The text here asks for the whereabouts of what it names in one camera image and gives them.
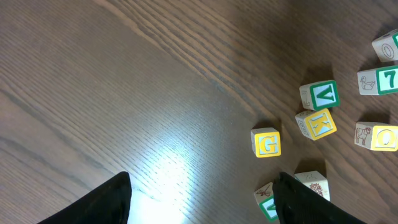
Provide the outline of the green V block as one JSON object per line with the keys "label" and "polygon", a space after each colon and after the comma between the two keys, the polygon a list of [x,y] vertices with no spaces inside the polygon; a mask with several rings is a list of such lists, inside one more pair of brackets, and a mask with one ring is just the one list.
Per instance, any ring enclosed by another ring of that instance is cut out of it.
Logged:
{"label": "green V block", "polygon": [[302,85],[299,92],[303,107],[308,110],[318,111],[340,105],[340,97],[334,80]]}

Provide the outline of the yellow block lower left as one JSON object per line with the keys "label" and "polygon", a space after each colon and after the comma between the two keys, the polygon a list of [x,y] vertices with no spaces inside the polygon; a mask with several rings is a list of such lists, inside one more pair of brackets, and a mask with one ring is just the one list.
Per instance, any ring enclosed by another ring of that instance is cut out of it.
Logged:
{"label": "yellow block lower left", "polygon": [[258,158],[277,157],[282,154],[280,132],[274,128],[251,130],[252,150]]}

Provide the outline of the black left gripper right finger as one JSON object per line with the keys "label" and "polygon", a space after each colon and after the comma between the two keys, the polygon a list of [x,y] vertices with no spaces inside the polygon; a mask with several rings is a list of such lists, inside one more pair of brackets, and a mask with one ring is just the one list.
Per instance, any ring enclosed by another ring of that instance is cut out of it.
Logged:
{"label": "black left gripper right finger", "polygon": [[272,189],[276,212],[281,223],[364,224],[286,172],[280,172],[274,179]]}

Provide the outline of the plain wooden picture block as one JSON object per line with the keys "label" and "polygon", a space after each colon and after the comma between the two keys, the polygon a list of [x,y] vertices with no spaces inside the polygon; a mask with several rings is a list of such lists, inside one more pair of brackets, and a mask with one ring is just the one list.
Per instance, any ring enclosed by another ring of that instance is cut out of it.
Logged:
{"label": "plain wooden picture block", "polygon": [[318,195],[330,201],[328,180],[326,177],[322,176],[321,173],[318,171],[301,172],[294,174],[294,177]]}

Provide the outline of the yellow block middle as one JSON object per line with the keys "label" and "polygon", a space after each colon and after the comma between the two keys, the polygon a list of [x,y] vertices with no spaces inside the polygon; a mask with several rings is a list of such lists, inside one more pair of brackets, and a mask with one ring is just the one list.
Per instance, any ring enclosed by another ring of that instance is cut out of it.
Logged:
{"label": "yellow block middle", "polygon": [[397,151],[397,126],[360,122],[355,125],[354,143],[371,151]]}

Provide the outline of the green 7 block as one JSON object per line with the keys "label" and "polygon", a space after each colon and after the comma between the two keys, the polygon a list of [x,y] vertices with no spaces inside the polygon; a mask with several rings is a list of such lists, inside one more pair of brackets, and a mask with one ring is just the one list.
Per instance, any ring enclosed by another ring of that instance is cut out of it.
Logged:
{"label": "green 7 block", "polygon": [[357,76],[360,95],[397,93],[397,65],[363,70]]}

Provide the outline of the yellow block beside V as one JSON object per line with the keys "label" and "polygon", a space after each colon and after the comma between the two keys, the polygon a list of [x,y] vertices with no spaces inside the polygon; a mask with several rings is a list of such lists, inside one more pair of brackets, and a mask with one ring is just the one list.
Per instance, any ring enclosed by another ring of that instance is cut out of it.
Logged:
{"label": "yellow block beside V", "polygon": [[329,109],[319,111],[306,110],[295,115],[302,134],[316,141],[337,131],[335,122]]}

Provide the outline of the green P block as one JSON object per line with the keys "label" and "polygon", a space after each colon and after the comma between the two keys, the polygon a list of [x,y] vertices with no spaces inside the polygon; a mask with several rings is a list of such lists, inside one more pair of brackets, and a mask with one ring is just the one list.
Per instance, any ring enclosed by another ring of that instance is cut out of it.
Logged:
{"label": "green P block", "polygon": [[381,62],[397,61],[397,29],[373,40],[372,47]]}

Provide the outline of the green 4 block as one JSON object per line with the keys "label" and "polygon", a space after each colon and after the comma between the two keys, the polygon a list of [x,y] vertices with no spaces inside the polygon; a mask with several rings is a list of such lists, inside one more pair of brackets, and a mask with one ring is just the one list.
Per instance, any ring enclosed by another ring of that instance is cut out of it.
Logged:
{"label": "green 4 block", "polygon": [[269,222],[278,220],[272,187],[273,183],[269,182],[254,192],[256,202]]}

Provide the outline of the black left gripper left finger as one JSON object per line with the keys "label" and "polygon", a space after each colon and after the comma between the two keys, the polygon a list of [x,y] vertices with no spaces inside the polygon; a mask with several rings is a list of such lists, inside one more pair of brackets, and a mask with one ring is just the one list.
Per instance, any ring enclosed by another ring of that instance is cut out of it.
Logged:
{"label": "black left gripper left finger", "polygon": [[122,171],[39,224],[127,224],[131,181]]}

